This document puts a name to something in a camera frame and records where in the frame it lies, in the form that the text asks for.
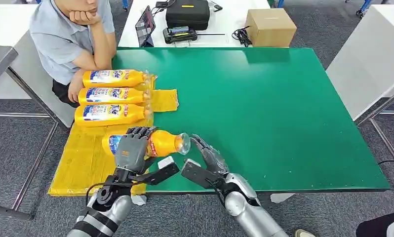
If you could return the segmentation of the person's right hand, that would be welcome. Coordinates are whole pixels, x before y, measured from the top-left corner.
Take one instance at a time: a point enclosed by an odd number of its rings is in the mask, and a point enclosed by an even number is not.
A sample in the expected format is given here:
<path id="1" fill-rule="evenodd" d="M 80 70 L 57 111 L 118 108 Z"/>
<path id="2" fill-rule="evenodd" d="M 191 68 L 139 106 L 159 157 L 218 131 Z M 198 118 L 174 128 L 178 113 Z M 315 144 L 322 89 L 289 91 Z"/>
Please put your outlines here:
<path id="1" fill-rule="evenodd" d="M 78 102 L 78 95 L 80 90 L 83 88 L 82 82 L 83 71 L 78 71 L 74 74 L 69 87 L 68 87 L 68 98 L 71 102 Z"/>

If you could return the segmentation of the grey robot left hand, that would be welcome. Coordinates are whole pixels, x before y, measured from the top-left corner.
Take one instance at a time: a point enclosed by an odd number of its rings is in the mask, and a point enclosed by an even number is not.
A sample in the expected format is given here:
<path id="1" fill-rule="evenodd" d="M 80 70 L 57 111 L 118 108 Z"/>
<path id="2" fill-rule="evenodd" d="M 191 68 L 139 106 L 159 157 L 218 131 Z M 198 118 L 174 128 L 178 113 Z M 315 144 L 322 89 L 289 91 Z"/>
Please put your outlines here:
<path id="1" fill-rule="evenodd" d="M 152 155 L 146 154 L 151 135 L 156 126 L 135 126 L 122 136 L 115 153 L 116 168 L 128 170 L 135 174 L 144 174 L 156 161 Z"/>

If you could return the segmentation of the person's left hand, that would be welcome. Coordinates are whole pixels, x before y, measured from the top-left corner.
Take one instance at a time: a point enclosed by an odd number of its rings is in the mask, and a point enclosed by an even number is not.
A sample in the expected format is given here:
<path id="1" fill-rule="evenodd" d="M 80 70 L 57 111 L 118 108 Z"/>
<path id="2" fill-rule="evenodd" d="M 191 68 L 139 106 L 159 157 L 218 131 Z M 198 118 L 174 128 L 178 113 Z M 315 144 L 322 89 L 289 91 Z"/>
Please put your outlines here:
<path id="1" fill-rule="evenodd" d="M 98 15 L 93 15 L 88 11 L 70 11 L 69 19 L 79 25 L 95 25 L 101 22 Z"/>

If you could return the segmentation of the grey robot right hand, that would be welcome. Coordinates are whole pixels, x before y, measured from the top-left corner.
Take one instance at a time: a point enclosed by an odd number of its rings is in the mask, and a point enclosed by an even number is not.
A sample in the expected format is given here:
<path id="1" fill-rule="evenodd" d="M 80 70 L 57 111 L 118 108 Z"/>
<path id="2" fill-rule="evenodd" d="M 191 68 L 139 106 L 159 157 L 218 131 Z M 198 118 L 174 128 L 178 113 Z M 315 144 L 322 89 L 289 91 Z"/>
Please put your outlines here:
<path id="1" fill-rule="evenodd" d="M 215 148 L 206 143 L 196 134 L 192 134 L 190 139 L 200 151 L 208 171 L 219 176 L 224 176 L 229 173 L 229 168 L 224 158 Z"/>

